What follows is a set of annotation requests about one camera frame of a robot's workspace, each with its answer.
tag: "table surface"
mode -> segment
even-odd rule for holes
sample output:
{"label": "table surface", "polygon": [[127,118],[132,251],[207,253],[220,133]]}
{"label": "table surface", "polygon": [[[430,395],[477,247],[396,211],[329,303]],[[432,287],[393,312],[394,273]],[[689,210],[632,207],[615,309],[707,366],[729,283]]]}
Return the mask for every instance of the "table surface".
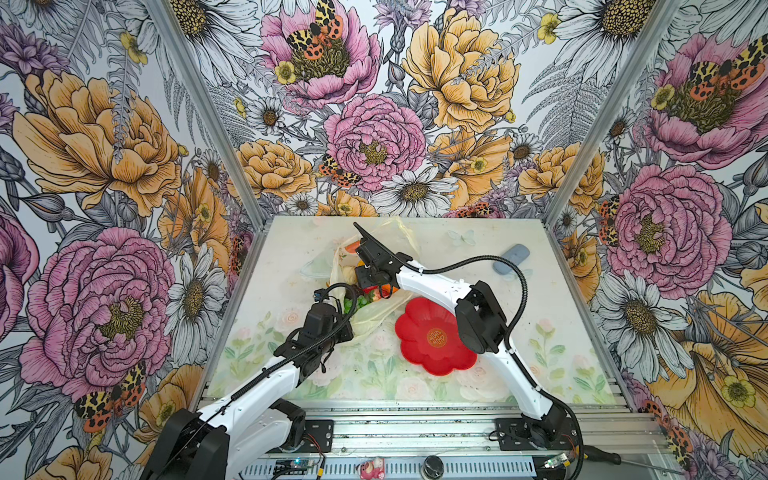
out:
{"label": "table surface", "polygon": [[[466,257],[504,253],[522,243],[530,250],[520,264],[528,282],[528,305],[512,340],[539,382],[571,404],[613,404],[614,397],[590,337],[539,220],[402,218],[421,250],[419,260],[438,268]],[[354,237],[353,221],[377,236],[385,222],[348,217],[276,217],[238,309],[207,396],[231,392],[257,372],[285,340],[303,325],[313,291],[326,285],[336,247]],[[500,276],[490,262],[472,263],[448,273],[469,283],[485,281],[511,318],[521,295],[516,275]],[[395,335],[404,305],[367,335],[342,343],[287,399],[306,404],[375,402],[432,406],[514,402],[508,389],[480,356],[471,369],[432,376],[406,361]]]}

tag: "small figurine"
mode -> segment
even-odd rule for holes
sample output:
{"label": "small figurine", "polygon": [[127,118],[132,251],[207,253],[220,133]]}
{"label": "small figurine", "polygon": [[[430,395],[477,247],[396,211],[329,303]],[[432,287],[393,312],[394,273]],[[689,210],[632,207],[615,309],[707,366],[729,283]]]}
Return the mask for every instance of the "small figurine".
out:
{"label": "small figurine", "polygon": [[360,467],[360,478],[362,480],[384,480],[384,458],[376,457],[362,464]]}

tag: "wall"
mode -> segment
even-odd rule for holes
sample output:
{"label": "wall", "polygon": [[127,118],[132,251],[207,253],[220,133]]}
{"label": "wall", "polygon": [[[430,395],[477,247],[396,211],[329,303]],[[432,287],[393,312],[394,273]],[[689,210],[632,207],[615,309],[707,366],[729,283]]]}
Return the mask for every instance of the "wall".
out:
{"label": "wall", "polygon": [[598,205],[576,192],[554,225],[688,478],[768,478],[767,19],[682,2],[605,131]]}
{"label": "wall", "polygon": [[654,0],[609,3],[171,4],[268,215],[518,218],[543,216]]}
{"label": "wall", "polygon": [[253,229],[140,2],[0,17],[0,471],[137,478]]}

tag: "red flower-shaped plate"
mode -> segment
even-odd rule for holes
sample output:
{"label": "red flower-shaped plate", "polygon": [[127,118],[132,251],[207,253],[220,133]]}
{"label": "red flower-shaped plate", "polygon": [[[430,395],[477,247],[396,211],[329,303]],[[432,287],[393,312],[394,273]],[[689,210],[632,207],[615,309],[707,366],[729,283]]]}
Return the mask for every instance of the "red flower-shaped plate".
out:
{"label": "red flower-shaped plate", "polygon": [[471,369],[478,359],[459,339],[456,317],[423,297],[408,302],[395,333],[402,340],[402,356],[436,376]]}

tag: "gray object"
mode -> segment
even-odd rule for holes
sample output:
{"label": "gray object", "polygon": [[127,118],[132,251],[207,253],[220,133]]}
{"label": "gray object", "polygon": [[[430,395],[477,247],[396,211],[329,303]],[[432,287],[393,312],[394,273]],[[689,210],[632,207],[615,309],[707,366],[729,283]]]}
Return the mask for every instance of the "gray object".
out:
{"label": "gray object", "polygon": [[[509,260],[510,262],[514,263],[515,265],[520,265],[520,263],[528,258],[528,255],[531,254],[531,251],[528,250],[528,248],[518,243],[517,245],[514,245],[511,249],[507,250],[502,254],[502,257]],[[495,270],[496,273],[499,275],[506,275],[507,273],[512,271],[512,267],[509,265],[505,265],[501,262],[494,262],[493,263],[493,270]]]}

